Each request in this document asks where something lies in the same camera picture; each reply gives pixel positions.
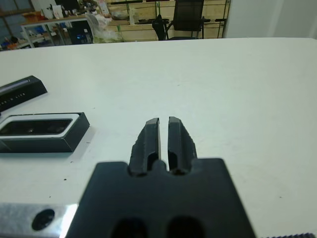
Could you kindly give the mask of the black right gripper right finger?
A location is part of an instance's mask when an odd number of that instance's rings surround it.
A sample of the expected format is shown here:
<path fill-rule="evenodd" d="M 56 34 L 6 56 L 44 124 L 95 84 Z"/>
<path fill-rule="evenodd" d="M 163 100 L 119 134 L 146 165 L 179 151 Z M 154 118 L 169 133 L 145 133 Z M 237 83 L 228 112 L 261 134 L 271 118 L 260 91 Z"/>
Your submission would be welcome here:
<path fill-rule="evenodd" d="M 174 175 L 191 171 L 192 161 L 197 159 L 196 146 L 183 122 L 177 117 L 168 121 L 168 164 Z"/>

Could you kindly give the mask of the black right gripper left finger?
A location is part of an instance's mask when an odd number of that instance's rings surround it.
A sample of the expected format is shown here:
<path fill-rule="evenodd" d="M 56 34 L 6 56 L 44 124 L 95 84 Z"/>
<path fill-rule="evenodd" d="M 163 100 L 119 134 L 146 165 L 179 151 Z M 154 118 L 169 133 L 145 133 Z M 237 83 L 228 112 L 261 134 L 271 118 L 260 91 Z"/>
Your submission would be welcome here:
<path fill-rule="evenodd" d="M 148 120 L 132 146 L 128 170 L 133 177 L 145 176 L 161 159 L 159 118 Z"/>

